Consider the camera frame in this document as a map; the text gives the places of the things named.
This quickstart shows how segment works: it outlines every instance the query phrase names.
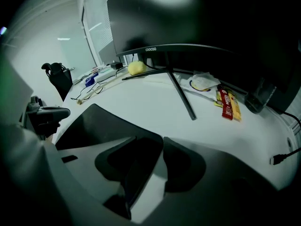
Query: blue object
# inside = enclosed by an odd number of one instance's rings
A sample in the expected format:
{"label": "blue object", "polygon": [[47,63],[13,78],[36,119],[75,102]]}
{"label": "blue object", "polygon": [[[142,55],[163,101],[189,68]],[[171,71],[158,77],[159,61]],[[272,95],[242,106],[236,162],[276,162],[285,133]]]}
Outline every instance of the blue object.
{"label": "blue object", "polygon": [[95,83],[94,77],[98,76],[98,73],[94,73],[92,76],[86,79],[86,87],[93,85]]}
{"label": "blue object", "polygon": [[0,29],[0,35],[3,35],[5,33],[5,31],[6,31],[6,27],[2,27]]}

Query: black office chair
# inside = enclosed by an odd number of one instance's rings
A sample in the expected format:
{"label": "black office chair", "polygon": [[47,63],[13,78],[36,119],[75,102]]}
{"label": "black office chair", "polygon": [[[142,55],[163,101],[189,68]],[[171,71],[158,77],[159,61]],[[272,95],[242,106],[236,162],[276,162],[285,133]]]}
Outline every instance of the black office chair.
{"label": "black office chair", "polygon": [[46,70],[50,82],[56,87],[62,100],[64,101],[70,88],[72,87],[72,77],[69,69],[66,69],[62,63],[45,63],[42,69]]}

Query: wire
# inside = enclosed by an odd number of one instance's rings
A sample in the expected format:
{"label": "wire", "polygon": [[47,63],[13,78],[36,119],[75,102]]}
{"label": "wire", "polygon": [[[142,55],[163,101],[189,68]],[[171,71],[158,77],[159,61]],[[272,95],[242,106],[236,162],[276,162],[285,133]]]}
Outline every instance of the wire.
{"label": "wire", "polygon": [[151,66],[149,66],[149,65],[147,65],[147,64],[145,64],[147,67],[149,67],[149,68],[151,68],[151,69],[153,69],[153,70],[159,70],[158,68],[155,68],[155,67],[151,67]]}
{"label": "wire", "polygon": [[95,92],[95,94],[99,94],[99,93],[103,90],[103,88],[104,88],[104,87],[102,87],[102,89],[101,89],[98,93]]}
{"label": "wire", "polygon": [[[107,79],[109,79],[109,78],[111,78],[111,77],[117,77],[117,72],[120,71],[120,70],[122,70],[122,69],[124,69],[124,68],[126,68],[126,67],[127,67],[127,66],[122,67],[122,68],[119,68],[119,69],[116,71],[116,74],[115,74],[115,75],[112,75],[112,76],[110,76],[110,77],[108,77],[108,78],[106,78],[106,79],[104,79],[104,80],[102,80],[102,81],[96,82],[96,83],[93,85],[93,87],[92,87],[87,93],[89,93],[91,90],[93,90],[93,88],[95,87],[95,85],[98,84],[98,85],[100,86],[100,85],[106,83],[106,82],[105,82],[105,83],[101,83],[101,82],[103,82],[103,81],[105,81],[105,80],[107,80]],[[77,100],[77,99],[81,96],[81,92],[82,92],[83,90],[85,90],[86,88],[88,88],[88,87],[84,87],[84,88],[80,91],[79,96],[77,96],[76,98],[70,98],[70,99],[71,99],[71,100]]]}
{"label": "wire", "polygon": [[77,99],[81,96],[81,92],[82,92],[84,89],[86,89],[86,88],[88,88],[88,87],[84,87],[84,88],[80,91],[79,96],[77,96],[76,98],[70,98],[70,99],[71,99],[71,100],[77,100]]}
{"label": "wire", "polygon": [[120,71],[120,70],[122,70],[122,69],[124,69],[124,68],[127,68],[127,66],[125,66],[125,67],[122,67],[122,68],[119,68],[119,69],[116,71],[115,78],[117,77],[117,73],[118,73],[118,71]]}
{"label": "wire", "polygon": [[[290,114],[290,113],[287,113],[287,112],[285,112],[285,111],[282,111],[282,110],[280,110],[280,109],[278,109],[278,108],[275,108],[275,107],[273,107],[273,106],[270,106],[270,105],[269,105],[269,107],[272,108],[272,109],[275,110],[275,111],[278,111],[278,112],[280,112],[280,113],[283,113],[283,114],[285,114],[285,115],[288,115],[288,116],[290,116],[290,117],[293,117],[293,118],[298,122],[298,124],[299,124],[300,127],[301,127],[301,122],[300,122],[300,120],[299,120],[296,116],[294,116],[294,115],[292,115],[292,114]],[[291,155],[294,155],[295,153],[297,153],[297,152],[299,152],[299,151],[301,151],[301,147],[298,148],[298,149],[296,149],[296,150],[294,150],[294,151],[291,152],[291,153],[288,153],[288,154],[278,154],[278,155],[276,155],[276,156],[273,156],[273,157],[270,159],[270,164],[272,164],[272,165],[277,165],[277,164],[279,164],[280,162],[282,162],[285,158],[287,158],[287,157],[289,157],[289,156],[291,156]]]}

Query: charger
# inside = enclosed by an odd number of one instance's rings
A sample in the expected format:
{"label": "charger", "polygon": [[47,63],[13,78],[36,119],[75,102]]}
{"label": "charger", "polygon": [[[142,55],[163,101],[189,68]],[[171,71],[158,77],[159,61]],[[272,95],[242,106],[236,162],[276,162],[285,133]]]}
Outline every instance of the charger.
{"label": "charger", "polygon": [[118,70],[123,67],[123,64],[121,62],[113,62],[113,63],[110,63],[110,65],[113,70]]}

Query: yellow snack package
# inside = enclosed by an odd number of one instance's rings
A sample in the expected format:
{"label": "yellow snack package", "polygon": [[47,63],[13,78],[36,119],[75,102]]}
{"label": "yellow snack package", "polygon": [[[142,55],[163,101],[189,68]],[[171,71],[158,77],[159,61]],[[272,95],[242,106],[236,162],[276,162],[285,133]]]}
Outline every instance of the yellow snack package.
{"label": "yellow snack package", "polygon": [[218,107],[221,107],[222,108],[222,104],[219,104],[219,103],[217,103],[217,102],[213,102],[213,104],[215,105],[215,106],[218,106]]}
{"label": "yellow snack package", "polygon": [[216,92],[216,100],[218,104],[222,105],[222,96],[221,93],[219,91]]}
{"label": "yellow snack package", "polygon": [[232,106],[233,119],[237,121],[241,121],[241,113],[240,113],[239,105],[235,96],[232,94],[231,90],[228,90],[228,95]]}

